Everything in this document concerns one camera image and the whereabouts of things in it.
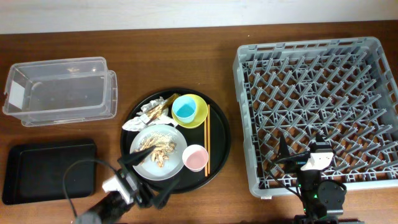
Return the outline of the pink cup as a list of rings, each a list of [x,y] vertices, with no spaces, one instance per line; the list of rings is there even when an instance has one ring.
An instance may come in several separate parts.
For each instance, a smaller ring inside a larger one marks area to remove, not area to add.
[[[199,172],[205,166],[205,148],[198,144],[188,146],[182,154],[182,161],[192,172]]]

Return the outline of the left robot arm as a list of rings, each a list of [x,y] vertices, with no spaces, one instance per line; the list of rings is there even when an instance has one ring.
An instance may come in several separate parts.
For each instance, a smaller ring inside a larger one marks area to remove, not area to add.
[[[107,196],[100,202],[81,215],[77,214],[74,208],[72,209],[75,223],[116,223],[135,205],[139,208],[164,208],[180,179],[173,180],[156,195],[147,184],[138,180],[131,170],[132,166],[140,164],[153,150],[154,147],[150,147],[120,157],[118,159],[121,167],[119,170],[111,167],[105,161],[87,159],[88,162],[92,161],[110,167],[114,176],[103,182],[102,188]]]

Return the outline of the white napkin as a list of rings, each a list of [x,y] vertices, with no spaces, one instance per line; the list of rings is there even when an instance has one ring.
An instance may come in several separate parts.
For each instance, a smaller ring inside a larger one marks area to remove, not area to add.
[[[149,125],[146,125],[143,121],[140,120],[140,116],[143,115],[145,112],[148,112],[150,109],[153,107],[157,106],[160,102],[164,101],[162,97],[156,99],[156,100],[151,100],[149,103],[144,104],[141,107],[141,111],[137,113],[133,119],[130,119],[126,121],[122,128],[125,131],[142,131],[143,129],[153,126],[156,124],[171,124],[173,127],[176,127],[178,124],[177,122],[168,116],[169,109],[163,110],[162,114],[155,119],[153,122],[151,122]]]

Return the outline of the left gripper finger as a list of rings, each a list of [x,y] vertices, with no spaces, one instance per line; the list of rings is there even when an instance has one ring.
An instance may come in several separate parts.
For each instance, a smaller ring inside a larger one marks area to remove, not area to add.
[[[163,209],[166,206],[172,194],[172,191],[174,190],[174,188],[176,188],[179,182],[180,178],[173,180],[173,182],[171,182],[165,189],[159,191],[153,196],[152,204],[156,209]]]
[[[148,147],[145,150],[134,152],[130,155],[121,158],[121,162],[127,166],[137,166],[139,165],[147,156],[149,156],[155,146]]]

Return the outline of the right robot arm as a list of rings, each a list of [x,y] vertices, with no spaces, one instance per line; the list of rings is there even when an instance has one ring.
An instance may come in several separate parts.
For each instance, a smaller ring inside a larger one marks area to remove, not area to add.
[[[296,215],[294,223],[338,223],[343,214],[347,189],[335,180],[323,180],[322,172],[330,166],[335,155],[331,145],[321,135],[315,136],[310,150],[291,156],[285,138],[279,140],[276,164],[284,165],[286,174],[295,174],[296,190],[303,205],[303,215]]]

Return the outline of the brown snack wrapper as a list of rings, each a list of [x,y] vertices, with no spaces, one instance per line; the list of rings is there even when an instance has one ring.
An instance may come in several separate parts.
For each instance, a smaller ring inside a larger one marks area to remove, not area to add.
[[[174,93],[172,96],[167,98],[166,100],[160,102],[157,106],[150,109],[148,112],[145,112],[139,118],[143,121],[146,125],[149,125],[155,119],[157,119],[163,112],[163,110],[168,109],[170,105],[179,97],[178,93]]]

